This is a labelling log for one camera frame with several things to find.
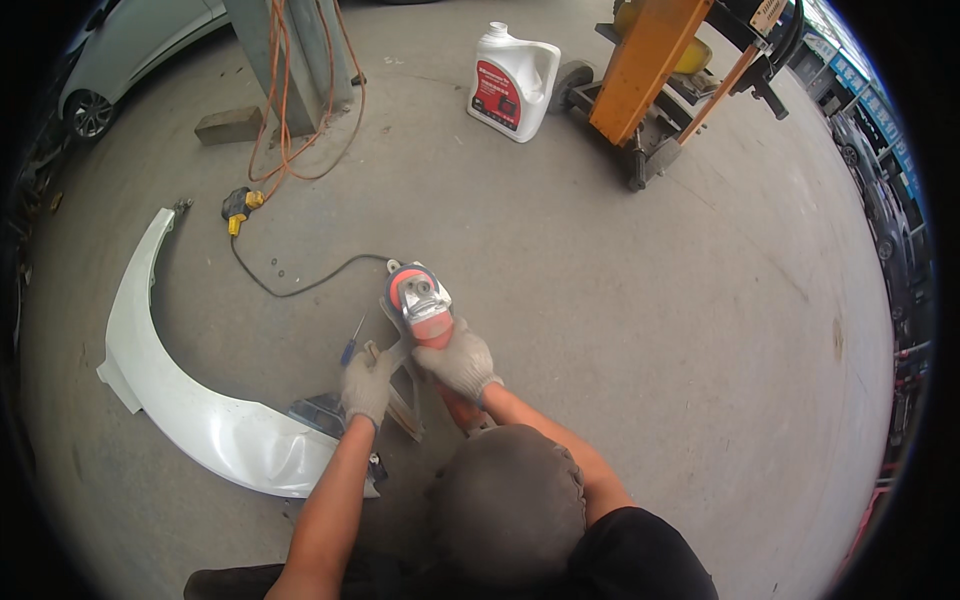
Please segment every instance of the white car fender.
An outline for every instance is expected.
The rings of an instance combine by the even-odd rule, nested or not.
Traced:
[[[337,440],[260,402],[208,390],[177,366],[156,335],[154,263],[175,214],[162,208],[133,252],[110,310],[107,358],[97,373],[132,413],[142,409],[204,467],[251,490],[306,497]],[[379,496],[369,477],[364,496]]]

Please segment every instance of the car tire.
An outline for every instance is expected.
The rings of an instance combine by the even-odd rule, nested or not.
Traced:
[[[74,140],[95,144],[113,127],[117,107],[95,91],[74,92],[63,107],[63,125]]]
[[[840,156],[843,157],[843,161],[848,167],[855,167],[860,163],[860,154],[858,154],[856,148],[850,144],[845,144],[840,147]]]
[[[876,255],[880,260],[887,261],[894,255],[894,242],[890,238],[883,238],[876,243]]]

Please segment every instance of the hand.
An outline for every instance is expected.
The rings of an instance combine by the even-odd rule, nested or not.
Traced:
[[[390,402],[390,375],[394,357],[390,352],[380,352],[374,360],[364,350],[353,356],[344,371],[340,404],[347,412],[347,423],[354,415],[363,415],[373,421],[377,430],[383,422],[383,414]]]
[[[480,395],[485,387],[494,381],[503,385],[503,379],[493,374],[493,358],[487,343],[470,331],[467,320],[461,317],[453,320],[453,336],[446,348],[421,346],[414,348],[413,355],[422,367],[477,406],[481,406]]]

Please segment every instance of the grinder disc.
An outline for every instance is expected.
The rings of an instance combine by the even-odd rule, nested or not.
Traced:
[[[433,289],[437,290],[440,288],[440,283],[438,283],[437,278],[430,273],[429,270],[420,265],[404,265],[392,272],[390,276],[387,277],[387,284],[383,290],[383,299],[398,315],[402,314],[402,308],[400,307],[400,294],[397,292],[396,287],[401,281],[414,275],[426,275],[430,278]]]

